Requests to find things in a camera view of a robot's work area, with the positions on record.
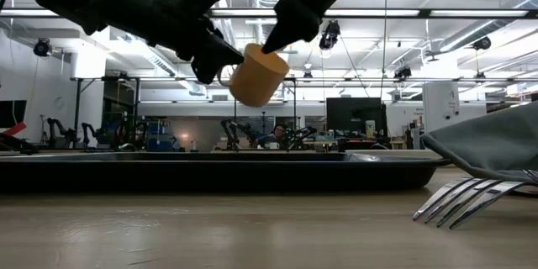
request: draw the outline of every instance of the table surface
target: table surface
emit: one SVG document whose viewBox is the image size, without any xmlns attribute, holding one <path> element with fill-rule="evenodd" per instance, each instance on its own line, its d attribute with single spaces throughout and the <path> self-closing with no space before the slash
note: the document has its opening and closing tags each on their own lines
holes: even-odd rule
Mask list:
<svg viewBox="0 0 538 269">
<path fill-rule="evenodd" d="M 452 231 L 411 220 L 464 175 L 439 169 L 403 193 L 3 196 L 0 266 L 537 268 L 535 198 L 502 198 Z"/>
</svg>

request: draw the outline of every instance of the black tray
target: black tray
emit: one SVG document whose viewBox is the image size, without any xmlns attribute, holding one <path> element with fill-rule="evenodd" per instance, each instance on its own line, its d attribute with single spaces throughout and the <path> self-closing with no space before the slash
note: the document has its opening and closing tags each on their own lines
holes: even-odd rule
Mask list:
<svg viewBox="0 0 538 269">
<path fill-rule="evenodd" d="M 0 158 L 3 191 L 349 191 L 423 187 L 448 160 L 297 153 L 97 153 Z"/>
</svg>

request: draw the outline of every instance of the red object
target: red object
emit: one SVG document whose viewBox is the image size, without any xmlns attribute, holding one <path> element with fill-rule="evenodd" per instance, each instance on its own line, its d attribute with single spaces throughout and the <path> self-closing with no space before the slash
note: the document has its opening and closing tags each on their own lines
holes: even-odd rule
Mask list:
<svg viewBox="0 0 538 269">
<path fill-rule="evenodd" d="M 3 133 L 5 135 L 11 135 L 11 136 L 14 136 L 16 134 L 18 134 L 19 132 L 23 131 L 26 129 L 26 124 L 24 122 L 21 122 L 15 126 L 13 126 L 12 128 L 4 131 Z"/>
</svg>

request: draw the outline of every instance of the overhead frame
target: overhead frame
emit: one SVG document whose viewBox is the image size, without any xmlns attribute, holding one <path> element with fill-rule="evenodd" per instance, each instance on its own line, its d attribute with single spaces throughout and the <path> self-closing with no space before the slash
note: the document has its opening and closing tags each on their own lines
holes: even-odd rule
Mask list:
<svg viewBox="0 0 538 269">
<path fill-rule="evenodd" d="M 142 82 L 174 82 L 174 81 L 197 81 L 195 76 L 179 77 L 141 77 Z M 538 82 L 538 77 L 505 77 L 505 78 L 381 78 L 381 77 L 287 77 L 284 81 L 297 82 Z"/>
<path fill-rule="evenodd" d="M 81 107 L 81 94 L 84 92 L 84 89 L 86 89 L 88 86 L 90 86 L 95 81 L 102 81 L 102 82 L 125 82 L 125 81 L 135 81 L 136 82 L 136 92 L 134 94 L 134 113 L 133 115 L 135 117 L 138 117 L 138 104 L 140 104 L 140 79 L 138 77 L 129 77 L 129 78 L 123 78 L 119 76 L 103 76 L 103 77 L 95 77 L 95 78 L 77 78 L 72 77 L 70 78 L 71 81 L 76 81 L 76 101 L 75 101 L 75 133 L 78 131 L 78 115 Z M 88 84 L 84 89 L 82 88 L 82 83 L 84 81 L 90 81 L 90 84 Z M 136 119 L 133 119 L 133 128 L 136 126 Z"/>
<path fill-rule="evenodd" d="M 342 81 L 355 81 L 358 82 L 359 78 L 328 78 L 331 79 L 333 82 L 342 82 Z M 214 100 L 173 100 L 173 101 L 142 101 L 140 100 L 140 90 L 141 90 L 141 83 L 142 82 L 174 82 L 174 81 L 195 81 L 196 77 L 118 77 L 118 76 L 104 76 L 104 77 L 94 77 L 94 78 L 71 78 L 72 81 L 77 82 L 77 102 L 76 102 L 76 112 L 78 113 L 79 108 L 79 99 L 80 99 L 80 91 L 81 91 L 81 83 L 84 81 L 111 81 L 111 82 L 124 82 L 124 81 L 136 81 L 137 84 L 137 93 L 135 96 L 135 114 L 138 113 L 138 105 L 139 104 L 210 104 L 210 103 L 216 103 L 216 104 L 234 104 L 234 116 L 237 115 L 237 100 L 229 100 L 229 101 L 214 101 Z M 364 82 L 381 82 L 381 78 L 361 78 Z M 292 103 L 293 104 L 293 117 L 294 117 L 294 126 L 297 127 L 297 104 L 301 103 L 325 103 L 323 100 L 297 100 L 297 94 L 296 90 L 299 86 L 297 86 L 298 82 L 306 81 L 306 82 L 330 82 L 327 81 L 327 78 L 295 78 L 295 77 L 287 77 L 284 79 L 284 82 L 292 82 L 293 83 L 293 100 L 283 100 L 283 101 L 270 101 L 269 104 L 286 104 L 286 103 Z M 398 83 L 398 82 L 538 82 L 538 77 L 534 78 L 489 78 L 489 79 L 474 79 L 474 78 L 410 78 L 410 79 L 383 79 L 384 82 L 388 83 Z M 390 103 L 422 103 L 422 101 L 384 101 L 386 104 Z M 477 100 L 477 101 L 461 101 L 461 103 L 480 103 L 480 104 L 493 104 L 493 103 L 506 103 L 506 104 L 526 104 L 527 101 L 504 101 L 504 100 Z M 75 120 L 78 121 L 78 114 L 76 114 Z"/>
<path fill-rule="evenodd" d="M 212 8 L 210 18 L 276 18 L 272 8 Z M 325 18 L 389 19 L 538 19 L 538 9 L 332 8 Z M 0 18 L 63 18 L 43 8 L 4 8 Z"/>
</svg>

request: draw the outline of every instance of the metal fork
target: metal fork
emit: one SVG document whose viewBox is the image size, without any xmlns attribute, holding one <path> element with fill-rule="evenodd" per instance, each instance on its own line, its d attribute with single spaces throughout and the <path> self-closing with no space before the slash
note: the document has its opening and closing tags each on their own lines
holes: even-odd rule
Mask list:
<svg viewBox="0 0 538 269">
<path fill-rule="evenodd" d="M 523 172 L 526 173 L 527 176 L 529 176 L 532 179 L 532 181 L 538 182 L 538 171 L 524 169 Z"/>
<path fill-rule="evenodd" d="M 538 173 L 536 171 L 529 171 L 532 174 L 533 180 L 538 179 Z M 504 195 L 511 193 L 515 189 L 523 186 L 538 187 L 537 183 L 530 182 L 502 182 L 499 180 L 488 180 L 481 178 L 461 178 L 455 181 L 447 183 L 441 189 L 439 189 L 428 201 L 414 214 L 413 220 L 417 220 L 423 214 L 430 211 L 433 207 L 434 210 L 425 219 L 425 223 L 431 222 L 437 215 L 439 215 L 449 205 L 451 207 L 443 215 L 443 217 L 437 222 L 437 227 L 441 227 L 445 224 L 454 214 L 456 214 L 467 203 L 471 202 L 474 198 L 478 197 L 481 193 L 484 193 L 478 200 L 473 203 L 462 215 L 460 215 L 454 223 L 450 225 L 450 229 L 454 229 L 463 224 L 473 214 L 484 210 L 489 205 L 495 203 Z"/>
</svg>

